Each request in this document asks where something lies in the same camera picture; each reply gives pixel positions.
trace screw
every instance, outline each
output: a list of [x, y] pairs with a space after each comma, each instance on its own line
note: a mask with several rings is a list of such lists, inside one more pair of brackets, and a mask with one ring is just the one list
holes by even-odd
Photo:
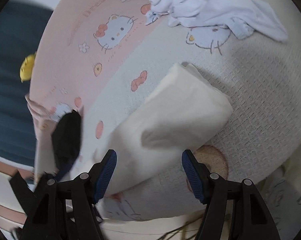
[[218, 179], [219, 178], [219, 175], [217, 173], [211, 173], [209, 175], [212, 179]]
[[250, 179], [244, 180], [245, 185], [250, 186], [252, 184], [252, 181]]
[[49, 179], [49, 180], [47, 181], [47, 185], [49, 185], [49, 186], [54, 185], [54, 183], [55, 183], [55, 180], [54, 180], [54, 179]]
[[86, 173], [86, 172], [84, 172], [84, 173], [80, 174], [79, 177], [80, 177], [81, 179], [87, 179], [87, 178], [89, 177], [89, 174]]

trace blue gripper pad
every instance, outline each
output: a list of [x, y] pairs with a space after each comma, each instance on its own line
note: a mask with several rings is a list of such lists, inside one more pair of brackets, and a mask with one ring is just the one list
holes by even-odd
[[184, 151], [181, 156], [181, 163], [183, 165], [184, 171], [186, 173], [191, 189], [195, 195], [195, 198], [203, 203], [203, 185], [186, 151]]
[[113, 150], [96, 182], [95, 194], [94, 194], [94, 200], [96, 201], [96, 203], [104, 197], [111, 176], [114, 173], [116, 163], [117, 163], [117, 154]]

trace white textured fabric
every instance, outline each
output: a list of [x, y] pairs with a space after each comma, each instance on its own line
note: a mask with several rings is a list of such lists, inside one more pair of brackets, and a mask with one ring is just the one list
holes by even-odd
[[106, 148], [117, 152], [117, 165], [107, 195], [178, 163], [185, 149], [201, 147], [231, 116], [229, 100], [193, 65], [175, 63], [145, 103], [112, 133]]
[[150, 0], [154, 14], [170, 14], [169, 26], [226, 25], [238, 39], [257, 30], [276, 41], [288, 36], [270, 5], [261, 0]]

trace white towel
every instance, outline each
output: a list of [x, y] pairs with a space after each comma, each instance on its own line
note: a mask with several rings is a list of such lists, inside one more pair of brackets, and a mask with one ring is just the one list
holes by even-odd
[[287, 41], [288, 35], [270, 5], [261, 0], [150, 0], [154, 15], [170, 14], [169, 26], [185, 27], [222, 25], [238, 39], [254, 30], [276, 41]]
[[117, 152], [117, 166], [106, 195], [171, 167], [185, 149], [196, 150], [216, 135], [232, 112], [230, 98], [193, 65], [174, 64], [145, 103], [112, 133], [107, 148]]

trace black fabric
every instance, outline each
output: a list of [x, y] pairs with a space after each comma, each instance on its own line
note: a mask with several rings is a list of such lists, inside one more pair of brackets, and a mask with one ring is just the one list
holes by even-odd
[[29, 189], [26, 181], [21, 177], [19, 172], [12, 176], [9, 180], [9, 184], [11, 185], [20, 206], [25, 214], [28, 215], [35, 202], [35, 194]]
[[21, 233], [22, 233], [22, 229], [20, 227], [17, 227], [12, 230], [11, 235], [15, 240], [20, 240]]
[[81, 117], [73, 110], [65, 114], [52, 133], [56, 167], [63, 170], [73, 164], [80, 151]]
[[20, 66], [39, 45], [51, 10], [8, 2], [0, 13], [0, 157], [34, 166], [36, 138]]

